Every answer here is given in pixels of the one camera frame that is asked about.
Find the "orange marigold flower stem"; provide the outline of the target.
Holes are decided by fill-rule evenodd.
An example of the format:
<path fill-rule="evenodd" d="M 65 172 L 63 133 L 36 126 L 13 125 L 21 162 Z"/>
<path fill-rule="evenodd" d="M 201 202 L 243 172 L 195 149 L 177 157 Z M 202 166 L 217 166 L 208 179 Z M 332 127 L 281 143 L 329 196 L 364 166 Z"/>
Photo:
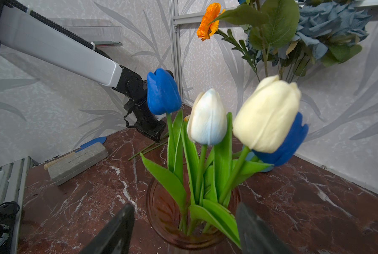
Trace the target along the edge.
<path fill-rule="evenodd" d="M 219 29 L 220 21 L 214 21 L 214 19 L 216 19 L 218 16 L 220 16 L 224 12 L 225 10 L 221 10 L 220 3 L 211 3 L 206 8 L 206 13 L 203 15 L 201 23 L 197 29 L 196 34 L 198 38 L 200 38 L 202 41 L 205 41 L 205 40 L 211 39 L 213 35 L 220 35 L 223 41 L 226 41 L 233 45 L 232 50 L 237 50 L 242 53 L 242 59 L 246 60 L 246 62 L 249 64 L 251 69 L 256 74 L 257 79 L 260 80 L 258 76 L 256 60 L 249 52 L 245 41 L 244 40 L 237 41 L 234 38 L 234 35 L 231 29 L 228 29 L 227 33 L 223 32 L 222 30 Z"/>

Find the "beige sunflower stem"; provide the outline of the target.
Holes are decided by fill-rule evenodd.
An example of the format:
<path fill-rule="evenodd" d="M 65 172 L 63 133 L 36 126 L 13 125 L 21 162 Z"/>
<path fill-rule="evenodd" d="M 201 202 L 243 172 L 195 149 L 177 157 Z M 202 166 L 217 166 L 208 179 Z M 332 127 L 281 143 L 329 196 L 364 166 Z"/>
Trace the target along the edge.
<path fill-rule="evenodd" d="M 262 53 L 265 75 L 268 76 L 268 57 L 271 50 L 291 42 L 296 35 L 300 18 L 296 1 L 245 1 L 236 8 L 214 14 L 209 24 L 219 21 L 245 26 L 248 42 Z"/>

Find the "pale yellow tulip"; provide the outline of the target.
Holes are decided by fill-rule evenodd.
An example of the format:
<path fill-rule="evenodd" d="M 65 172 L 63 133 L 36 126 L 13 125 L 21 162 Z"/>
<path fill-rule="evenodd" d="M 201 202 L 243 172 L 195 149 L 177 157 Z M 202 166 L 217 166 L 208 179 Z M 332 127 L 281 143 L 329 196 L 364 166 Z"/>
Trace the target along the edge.
<path fill-rule="evenodd" d="M 232 125 L 232 133 L 245 148 L 235 164 L 218 203 L 223 204 L 252 150 L 274 153 L 285 141 L 300 108 L 301 91 L 296 82 L 278 75 L 264 78 L 244 102 Z"/>

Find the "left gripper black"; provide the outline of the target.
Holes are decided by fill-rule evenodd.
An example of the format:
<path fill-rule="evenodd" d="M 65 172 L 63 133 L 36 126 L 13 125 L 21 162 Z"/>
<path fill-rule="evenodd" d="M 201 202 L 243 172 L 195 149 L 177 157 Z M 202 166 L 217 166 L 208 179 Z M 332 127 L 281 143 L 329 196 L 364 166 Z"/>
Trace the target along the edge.
<path fill-rule="evenodd" d="M 154 115 L 150 114 L 137 118 L 133 127 L 152 141 L 160 141 L 166 123 L 162 120 L 158 121 Z"/>

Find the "white blue-tinted tulip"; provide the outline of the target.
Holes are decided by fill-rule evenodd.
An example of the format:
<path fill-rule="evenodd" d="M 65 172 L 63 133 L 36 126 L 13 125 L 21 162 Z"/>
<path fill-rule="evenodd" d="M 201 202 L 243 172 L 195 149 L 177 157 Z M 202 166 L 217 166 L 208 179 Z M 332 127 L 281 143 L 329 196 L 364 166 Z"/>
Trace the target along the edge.
<path fill-rule="evenodd" d="M 201 92 L 183 129 L 184 152 L 192 184 L 192 205 L 199 205 L 202 199 L 207 149 L 224 139 L 227 128 L 226 110 L 219 93 L 213 88 Z"/>

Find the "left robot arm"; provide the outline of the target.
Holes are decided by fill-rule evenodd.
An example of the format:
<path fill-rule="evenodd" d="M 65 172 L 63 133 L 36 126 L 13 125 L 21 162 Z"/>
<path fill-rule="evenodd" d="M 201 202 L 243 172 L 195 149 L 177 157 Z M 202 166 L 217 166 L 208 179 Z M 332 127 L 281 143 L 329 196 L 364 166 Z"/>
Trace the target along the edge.
<path fill-rule="evenodd" d="M 160 141 L 166 123 L 150 112 L 145 81 L 92 43 L 18 1 L 0 1 L 1 45 L 122 93 L 129 98 L 124 108 L 137 118 L 136 123 L 127 124 L 127 128 L 137 129 L 155 142 Z"/>

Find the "blue tulip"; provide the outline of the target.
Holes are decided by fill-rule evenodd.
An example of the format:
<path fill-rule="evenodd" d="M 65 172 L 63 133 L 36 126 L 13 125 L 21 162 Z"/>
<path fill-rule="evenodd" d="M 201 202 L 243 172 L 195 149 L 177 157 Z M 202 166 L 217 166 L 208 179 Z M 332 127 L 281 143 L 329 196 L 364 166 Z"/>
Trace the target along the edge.
<path fill-rule="evenodd" d="M 303 143 L 309 131 L 307 124 L 302 124 L 303 115 L 298 113 L 284 142 L 274 153 L 251 151 L 246 156 L 240 173 L 235 178 L 232 188 L 246 181 L 255 173 L 265 173 L 275 167 L 286 164 Z"/>
<path fill-rule="evenodd" d="M 183 127 L 182 100 L 178 86 L 172 75 L 158 68 L 147 75 L 148 106 L 154 115 L 166 115 L 168 127 L 167 168 L 147 159 L 140 154 L 145 168 L 171 195 L 179 208 L 181 219 L 178 230 L 187 233 L 187 192 L 184 188 L 183 171 L 183 141 L 181 131 Z"/>

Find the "light blue rose bouquet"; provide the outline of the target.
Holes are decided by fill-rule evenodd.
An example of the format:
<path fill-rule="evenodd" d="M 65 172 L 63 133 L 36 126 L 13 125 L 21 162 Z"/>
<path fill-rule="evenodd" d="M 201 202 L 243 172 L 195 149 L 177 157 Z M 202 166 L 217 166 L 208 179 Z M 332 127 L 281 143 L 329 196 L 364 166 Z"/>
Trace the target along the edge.
<path fill-rule="evenodd" d="M 305 76 L 311 65 L 326 67 L 347 62 L 362 50 L 360 43 L 368 37 L 371 20 L 367 10 L 359 10 L 353 1 L 303 1 L 300 5 L 296 35 L 287 45 L 271 50 L 268 66 L 278 67 L 280 78 L 291 82 Z M 248 42 L 248 30 L 242 26 L 246 46 L 258 64 L 262 53 Z"/>

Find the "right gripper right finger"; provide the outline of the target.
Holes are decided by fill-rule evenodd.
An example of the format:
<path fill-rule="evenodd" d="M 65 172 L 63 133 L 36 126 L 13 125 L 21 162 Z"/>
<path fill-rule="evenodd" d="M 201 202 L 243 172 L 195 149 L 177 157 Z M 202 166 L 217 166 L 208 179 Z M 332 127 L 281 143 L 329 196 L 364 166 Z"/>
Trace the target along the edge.
<path fill-rule="evenodd" d="M 244 254 L 291 254 L 290 248 L 250 207 L 241 202 L 235 220 Z"/>

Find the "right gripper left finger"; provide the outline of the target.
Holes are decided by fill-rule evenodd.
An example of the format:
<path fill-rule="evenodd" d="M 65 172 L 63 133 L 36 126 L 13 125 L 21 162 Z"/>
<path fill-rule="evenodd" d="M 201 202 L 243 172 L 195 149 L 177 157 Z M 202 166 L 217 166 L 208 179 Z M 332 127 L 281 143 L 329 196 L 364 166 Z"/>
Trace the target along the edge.
<path fill-rule="evenodd" d="M 134 206 L 123 209 L 98 233 L 80 254 L 128 254 L 134 227 Z"/>

